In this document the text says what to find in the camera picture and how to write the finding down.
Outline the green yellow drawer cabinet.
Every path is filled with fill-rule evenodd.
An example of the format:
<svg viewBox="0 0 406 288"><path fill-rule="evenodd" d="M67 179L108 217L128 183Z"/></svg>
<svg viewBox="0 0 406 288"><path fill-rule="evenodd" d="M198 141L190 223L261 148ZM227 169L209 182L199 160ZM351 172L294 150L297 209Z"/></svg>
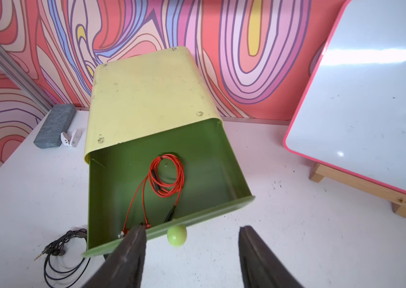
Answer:
<svg viewBox="0 0 406 288"><path fill-rule="evenodd" d="M162 154L181 158L186 183L169 223L164 219L175 199L145 189L152 224L148 239L254 200L204 78L184 46L111 61L94 71L84 152L89 167L85 257L112 253L120 244L132 195ZM142 222L136 198L130 231Z"/></svg>

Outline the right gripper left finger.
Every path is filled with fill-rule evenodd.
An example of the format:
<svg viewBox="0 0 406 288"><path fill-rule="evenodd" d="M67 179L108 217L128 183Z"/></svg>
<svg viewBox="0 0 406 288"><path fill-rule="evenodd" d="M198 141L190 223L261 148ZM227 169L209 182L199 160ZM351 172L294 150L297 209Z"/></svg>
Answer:
<svg viewBox="0 0 406 288"><path fill-rule="evenodd" d="M123 238L84 287L139 288L144 270L145 251L146 229L143 226L136 226Z"/></svg>

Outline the red earphones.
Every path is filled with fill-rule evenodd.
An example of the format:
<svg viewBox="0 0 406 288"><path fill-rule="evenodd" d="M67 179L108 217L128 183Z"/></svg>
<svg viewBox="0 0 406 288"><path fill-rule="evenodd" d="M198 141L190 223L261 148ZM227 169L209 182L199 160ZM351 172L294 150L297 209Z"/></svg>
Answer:
<svg viewBox="0 0 406 288"><path fill-rule="evenodd" d="M171 165L173 165L175 169L174 176L164 176L164 167ZM124 224L118 237L123 238L130 231L128 220L132 213L132 208L136 198L140 198L140 208L143 216L143 222L140 225L145 227L145 229L152 228L152 224L148 219L145 205L145 189L147 187L150 188L151 191L161 199L175 199L173 206L164 219L165 223L169 223L174 218L185 183L186 175L184 172L183 163L179 156L176 154L162 154L152 160L145 178L140 182L138 188L132 195L126 217L124 219Z"/></svg>

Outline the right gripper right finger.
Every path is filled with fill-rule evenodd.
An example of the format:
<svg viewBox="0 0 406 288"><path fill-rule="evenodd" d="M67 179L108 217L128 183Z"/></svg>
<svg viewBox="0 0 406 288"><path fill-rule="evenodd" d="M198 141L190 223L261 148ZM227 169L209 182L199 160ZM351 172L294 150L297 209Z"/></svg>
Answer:
<svg viewBox="0 0 406 288"><path fill-rule="evenodd" d="M240 228L238 246L244 287L300 288L302 286L251 226Z"/></svg>

